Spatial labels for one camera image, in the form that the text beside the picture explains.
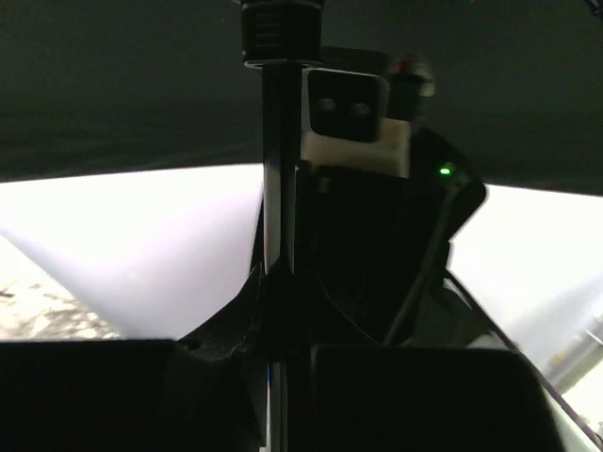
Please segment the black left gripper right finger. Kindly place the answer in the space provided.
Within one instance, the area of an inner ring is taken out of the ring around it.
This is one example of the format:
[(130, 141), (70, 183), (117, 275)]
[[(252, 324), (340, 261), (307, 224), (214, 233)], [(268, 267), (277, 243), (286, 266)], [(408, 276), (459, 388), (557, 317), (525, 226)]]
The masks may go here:
[(376, 344), (306, 293), (298, 451), (588, 451), (592, 434), (453, 276), (438, 298), (487, 324), (463, 345)]

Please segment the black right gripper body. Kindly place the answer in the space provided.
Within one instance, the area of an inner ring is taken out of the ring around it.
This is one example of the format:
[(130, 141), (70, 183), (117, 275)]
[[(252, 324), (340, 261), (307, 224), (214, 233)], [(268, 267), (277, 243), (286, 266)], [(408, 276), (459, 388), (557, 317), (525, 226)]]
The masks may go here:
[(380, 344), (468, 344), (482, 323), (445, 286), (452, 238), (486, 195), (464, 155), (397, 126), (373, 143), (307, 133), (301, 155), (301, 257), (329, 298)]

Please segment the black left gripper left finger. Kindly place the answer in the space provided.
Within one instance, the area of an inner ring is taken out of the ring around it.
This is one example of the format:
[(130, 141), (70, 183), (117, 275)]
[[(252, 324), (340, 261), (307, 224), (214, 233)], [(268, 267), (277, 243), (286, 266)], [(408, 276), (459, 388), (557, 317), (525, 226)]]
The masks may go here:
[(5, 342), (5, 451), (256, 451), (266, 370), (246, 366), (260, 273), (181, 340)]

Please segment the pink folding umbrella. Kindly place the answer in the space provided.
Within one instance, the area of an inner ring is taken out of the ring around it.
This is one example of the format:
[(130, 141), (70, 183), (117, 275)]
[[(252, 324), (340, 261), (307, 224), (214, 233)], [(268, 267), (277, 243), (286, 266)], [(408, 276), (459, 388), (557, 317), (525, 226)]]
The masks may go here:
[[(324, 46), (430, 61), (412, 133), (443, 136), (486, 188), (459, 232), (490, 186), (600, 198), (598, 1), (1, 5), (2, 236), (112, 323), (109, 340), (181, 340), (258, 270), (243, 359), (266, 370), (271, 451), (298, 451), (306, 293), (347, 316), (301, 257), (304, 75)], [(487, 315), (559, 396), (597, 358), (582, 294), (517, 339)]]

